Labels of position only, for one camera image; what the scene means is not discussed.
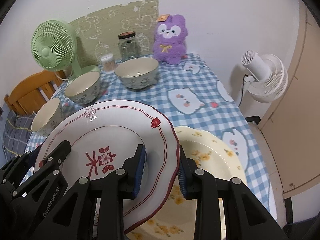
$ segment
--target white plate with red rim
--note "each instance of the white plate with red rim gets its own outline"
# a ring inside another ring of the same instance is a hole
[[[154,216],[164,205],[179,167],[179,141],[168,118],[153,107],[111,100],[79,110],[47,137],[35,172],[63,140],[71,144],[71,152],[60,166],[68,188],[82,176],[91,180],[105,177],[133,157],[138,144],[145,145],[147,161],[140,192],[135,200],[124,200],[125,232]]]

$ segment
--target black jar lid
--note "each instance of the black jar lid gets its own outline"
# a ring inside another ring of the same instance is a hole
[[[121,33],[118,35],[118,39],[123,40],[123,39],[134,37],[135,35],[136,35],[136,32]]]

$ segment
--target cotton swab container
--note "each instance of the cotton swab container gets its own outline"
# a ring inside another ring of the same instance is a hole
[[[105,72],[112,72],[117,67],[112,53],[103,55],[100,60]]]

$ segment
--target plush bow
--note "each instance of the plush bow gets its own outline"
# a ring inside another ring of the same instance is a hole
[[[172,46],[171,45],[160,45],[160,48],[162,49],[161,52],[165,52],[165,53],[168,53],[168,49],[172,49]]]

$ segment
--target wooden door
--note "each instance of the wooden door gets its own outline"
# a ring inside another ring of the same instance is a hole
[[[320,182],[320,28],[314,19],[309,22],[294,78],[261,129],[285,198]]]

